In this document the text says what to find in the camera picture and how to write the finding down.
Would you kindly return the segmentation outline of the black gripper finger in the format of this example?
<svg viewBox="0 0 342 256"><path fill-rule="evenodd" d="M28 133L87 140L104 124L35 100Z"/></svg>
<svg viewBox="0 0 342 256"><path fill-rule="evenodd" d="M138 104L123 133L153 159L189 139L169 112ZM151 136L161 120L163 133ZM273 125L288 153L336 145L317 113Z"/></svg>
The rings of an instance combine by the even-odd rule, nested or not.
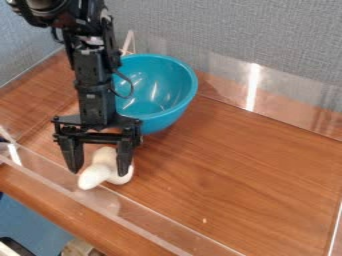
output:
<svg viewBox="0 0 342 256"><path fill-rule="evenodd" d="M118 143L117 154L118 175L123 177L129 174L134 157L134 146L131 141L121 141Z"/></svg>
<svg viewBox="0 0 342 256"><path fill-rule="evenodd" d="M78 173L84 164L83 144L72 137L62 137L59 146L68 170Z"/></svg>

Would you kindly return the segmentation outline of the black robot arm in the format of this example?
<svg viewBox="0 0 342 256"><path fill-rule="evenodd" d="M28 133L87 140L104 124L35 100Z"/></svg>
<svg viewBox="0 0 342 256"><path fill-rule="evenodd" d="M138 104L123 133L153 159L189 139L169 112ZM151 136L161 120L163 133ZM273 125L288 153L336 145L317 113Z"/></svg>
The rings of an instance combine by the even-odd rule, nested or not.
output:
<svg viewBox="0 0 342 256"><path fill-rule="evenodd" d="M134 149L142 143L142 121L118 112L114 78L123 77L122 52L114 17L104 0L6 0L12 11L35 27L48 28L54 39L66 47L79 113L52 118L54 140L64 161L76 173L84 164L83 145L117 146L118 174L129 173Z"/></svg>

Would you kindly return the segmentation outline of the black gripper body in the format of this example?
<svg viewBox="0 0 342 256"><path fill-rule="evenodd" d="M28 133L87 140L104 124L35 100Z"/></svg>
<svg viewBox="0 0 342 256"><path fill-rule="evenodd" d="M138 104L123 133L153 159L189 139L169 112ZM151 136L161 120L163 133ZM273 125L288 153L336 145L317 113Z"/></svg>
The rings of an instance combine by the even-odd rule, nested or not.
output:
<svg viewBox="0 0 342 256"><path fill-rule="evenodd" d="M114 115L107 125L83 123L80 115L55 116L54 140L60 147L78 147L82 144L119 144L129 141L134 146L142 144L142 121Z"/></svg>

